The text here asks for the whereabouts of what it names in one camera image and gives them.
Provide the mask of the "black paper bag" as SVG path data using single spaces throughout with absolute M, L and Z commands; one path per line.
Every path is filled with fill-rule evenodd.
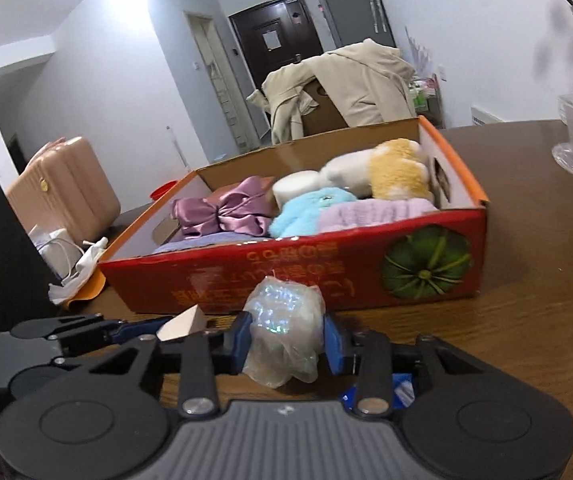
M 41 257 L 0 186 L 0 332 L 34 318 L 53 318 L 55 275 Z

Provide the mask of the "orange black pouch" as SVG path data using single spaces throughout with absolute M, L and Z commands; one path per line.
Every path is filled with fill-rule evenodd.
M 93 300 L 103 292 L 105 285 L 106 278 L 104 274 L 99 269 L 94 270 L 88 281 L 77 290 L 76 294 L 64 302 L 63 308 L 68 310 L 75 302 Z

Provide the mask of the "lilac fluffy towel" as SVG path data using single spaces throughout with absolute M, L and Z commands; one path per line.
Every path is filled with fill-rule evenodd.
M 434 214 L 438 209 L 426 198 L 410 200 L 356 200 L 323 209 L 317 233 L 331 233 L 410 220 Z

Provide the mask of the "red cardboard box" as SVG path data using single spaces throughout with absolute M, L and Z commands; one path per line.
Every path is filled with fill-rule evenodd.
M 153 232 L 179 198 L 204 198 L 249 176 L 284 177 L 332 158 L 406 138 L 428 158 L 437 210 L 387 226 L 159 252 Z M 137 313 L 192 306 L 240 310 L 273 276 L 315 285 L 329 310 L 423 304 L 473 296 L 483 272 L 488 198 L 469 167 L 425 118 L 308 136 L 190 172 L 114 240 L 99 266 Z

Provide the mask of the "white foam cylinder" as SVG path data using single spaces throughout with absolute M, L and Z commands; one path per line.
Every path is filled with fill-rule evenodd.
M 303 170 L 293 172 L 277 180 L 272 185 L 273 197 L 279 209 L 295 197 L 317 191 L 320 188 L 318 171 Z

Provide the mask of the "grey cabinet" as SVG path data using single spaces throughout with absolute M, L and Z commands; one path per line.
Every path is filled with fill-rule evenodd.
M 337 48 L 372 39 L 396 47 L 382 0 L 318 0 Z

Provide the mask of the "light blue plush toy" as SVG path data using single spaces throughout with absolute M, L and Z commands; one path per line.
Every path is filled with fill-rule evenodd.
M 289 200 L 269 226 L 273 238 L 309 236 L 318 233 L 318 221 L 327 208 L 352 203 L 356 195 L 342 188 L 320 188 Z

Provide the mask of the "blue tissue pack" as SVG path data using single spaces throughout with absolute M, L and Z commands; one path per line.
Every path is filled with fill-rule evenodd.
M 371 387 L 364 389 L 357 384 L 353 384 L 345 390 L 338 398 L 346 411 L 355 411 L 358 401 L 358 392 L 367 393 L 367 398 L 384 399 L 392 410 L 400 411 L 410 408 L 415 401 L 415 391 L 410 373 L 393 373 L 390 376 L 389 387 Z

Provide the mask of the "pink satin bow scrunchie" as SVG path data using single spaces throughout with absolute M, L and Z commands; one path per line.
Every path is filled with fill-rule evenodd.
M 271 178 L 251 176 L 206 198 L 178 198 L 172 204 L 172 219 L 184 237 L 220 232 L 264 236 L 273 220 L 271 185 Z

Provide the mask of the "purple cushion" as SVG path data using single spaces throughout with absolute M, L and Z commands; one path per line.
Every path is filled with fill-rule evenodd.
M 215 245 L 256 243 L 268 240 L 268 237 L 253 236 L 236 232 L 218 232 L 197 237 L 184 237 L 176 242 L 169 242 L 156 248 L 153 255 L 166 254 L 166 252 L 182 252 L 183 250 L 203 248 Z

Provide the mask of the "dark entrance door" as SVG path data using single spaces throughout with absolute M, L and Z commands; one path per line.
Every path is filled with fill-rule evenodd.
M 323 53 L 303 0 L 272 0 L 230 16 L 257 88 L 282 66 Z

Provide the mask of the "white triangular sponge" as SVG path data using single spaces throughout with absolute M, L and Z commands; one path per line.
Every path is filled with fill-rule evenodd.
M 169 341 L 201 332 L 206 327 L 207 318 L 200 307 L 195 304 L 167 321 L 157 330 L 156 336 L 160 341 Z

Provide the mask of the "yellow white plush toy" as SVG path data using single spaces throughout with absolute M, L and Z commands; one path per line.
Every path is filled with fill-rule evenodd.
M 319 170 L 321 188 L 342 188 L 358 198 L 435 202 L 428 157 L 409 139 L 389 140 L 376 148 L 337 156 Z

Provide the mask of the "iridescent ball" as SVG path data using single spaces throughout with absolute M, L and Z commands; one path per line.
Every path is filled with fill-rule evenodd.
M 306 384 L 317 380 L 325 315 L 319 287 L 267 276 L 244 310 L 253 317 L 244 374 L 271 389 L 293 378 Z

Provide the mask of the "white cloth and charger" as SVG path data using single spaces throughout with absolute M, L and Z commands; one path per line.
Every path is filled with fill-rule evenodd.
M 94 243 L 83 240 L 77 244 L 66 229 L 48 232 L 34 226 L 29 231 L 29 238 L 58 279 L 49 286 L 49 298 L 59 307 L 63 307 L 93 271 L 99 269 L 99 259 L 108 248 L 106 237 Z

